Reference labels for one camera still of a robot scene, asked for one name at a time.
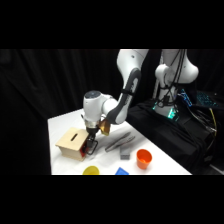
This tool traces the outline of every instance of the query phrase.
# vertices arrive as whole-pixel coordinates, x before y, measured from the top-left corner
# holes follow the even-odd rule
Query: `silver tongs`
[[[109,146],[107,146],[105,148],[106,152],[110,152],[113,149],[116,149],[117,147],[124,145],[132,140],[135,139],[135,136],[131,136],[130,138],[127,139],[127,137],[129,137],[131,134],[131,132],[128,132],[127,134],[125,134],[123,137],[119,138],[118,140],[116,140],[115,142],[113,142],[112,144],[110,144]]]

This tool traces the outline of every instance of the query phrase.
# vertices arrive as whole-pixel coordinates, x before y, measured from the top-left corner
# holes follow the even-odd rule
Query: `metal tool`
[[[123,142],[123,143],[121,143],[121,144],[115,145],[115,146],[113,147],[113,149],[116,149],[116,148],[118,148],[118,147],[120,147],[120,146],[122,146],[122,145],[125,145],[125,144],[127,144],[127,143],[133,141],[134,139],[135,139],[135,136],[132,136],[132,137],[130,137],[129,139],[127,139],[127,141],[125,141],[125,142]]]
[[[129,135],[131,134],[131,132],[128,132],[127,134],[125,134],[123,137],[119,138],[118,140],[116,140],[114,143],[110,144],[109,146],[107,146],[105,148],[105,151],[106,152],[110,152],[112,149],[112,147],[115,145],[115,144],[119,144],[119,142],[125,138],[127,138]]]

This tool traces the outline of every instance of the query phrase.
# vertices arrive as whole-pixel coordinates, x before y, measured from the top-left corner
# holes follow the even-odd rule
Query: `plastic cup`
[[[100,175],[100,171],[97,167],[90,166],[85,169],[85,171],[83,172],[83,175],[84,176],[97,176],[97,175]]]
[[[137,165],[140,169],[146,170],[152,162],[152,155],[149,151],[141,149],[137,152]]]

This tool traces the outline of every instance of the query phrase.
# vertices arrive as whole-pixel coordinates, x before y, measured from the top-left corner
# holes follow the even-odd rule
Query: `orange cup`
[[[140,169],[146,170],[152,162],[152,155],[149,151],[141,149],[137,152],[137,165]]]

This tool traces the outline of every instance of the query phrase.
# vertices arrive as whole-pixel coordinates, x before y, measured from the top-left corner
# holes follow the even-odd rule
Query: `blue block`
[[[119,168],[119,170],[117,171],[117,173],[115,175],[117,175],[117,176],[127,176],[127,175],[129,175],[129,173],[127,173],[125,170]]]

